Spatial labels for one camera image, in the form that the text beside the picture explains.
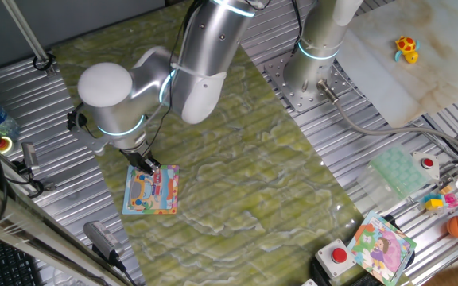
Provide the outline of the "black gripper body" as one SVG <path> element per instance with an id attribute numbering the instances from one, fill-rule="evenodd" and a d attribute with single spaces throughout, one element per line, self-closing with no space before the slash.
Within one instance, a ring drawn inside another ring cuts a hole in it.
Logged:
<path id="1" fill-rule="evenodd" d="M 136 149 L 120 149 L 119 152 L 129 161 L 130 165 L 135 168 L 150 168 L 147 163 L 149 159 L 149 150 L 146 145 Z"/>

